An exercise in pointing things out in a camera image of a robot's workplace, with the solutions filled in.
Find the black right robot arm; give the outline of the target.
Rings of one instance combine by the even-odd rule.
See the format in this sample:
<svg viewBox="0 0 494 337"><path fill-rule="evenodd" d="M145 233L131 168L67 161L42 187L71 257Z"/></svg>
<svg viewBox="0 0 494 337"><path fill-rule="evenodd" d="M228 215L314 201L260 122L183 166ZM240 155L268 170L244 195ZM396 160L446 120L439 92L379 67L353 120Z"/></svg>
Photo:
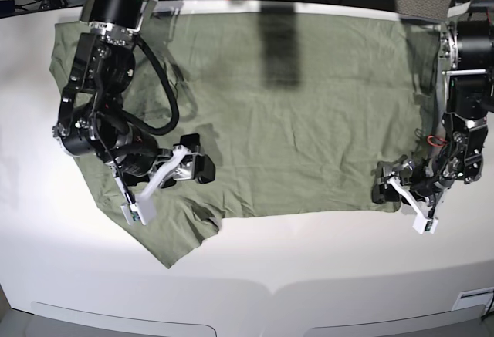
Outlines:
<svg viewBox="0 0 494 337"><path fill-rule="evenodd" d="M90 28L80 35L67 84L61 92L53 136L67 154L95 155L112 170L120 189L129 193L148 183L162 167L167 177L159 188L179 180L209 184L215 165L201 151L200 136L184 135L171 149L161 148L157 136L175 129L180 113L166 69L140 35L144 11L150 0L88 0L81 22ZM134 50L139 48L164 89L171 115L161 127L152 126L124 109L123 93L137 68Z"/></svg>

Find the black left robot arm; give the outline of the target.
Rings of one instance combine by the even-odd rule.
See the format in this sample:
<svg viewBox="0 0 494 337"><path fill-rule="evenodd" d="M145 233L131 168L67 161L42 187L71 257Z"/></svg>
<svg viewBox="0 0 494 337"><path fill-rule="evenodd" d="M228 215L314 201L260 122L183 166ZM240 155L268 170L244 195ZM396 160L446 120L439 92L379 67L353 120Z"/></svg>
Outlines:
<svg viewBox="0 0 494 337"><path fill-rule="evenodd" d="M372 190L375 204L399 202L398 183L429 206L454 182L476 182L493 110L493 0L451 0L441 27L438 53L438 113L441 132L426 140L427 157L385 163Z"/></svg>

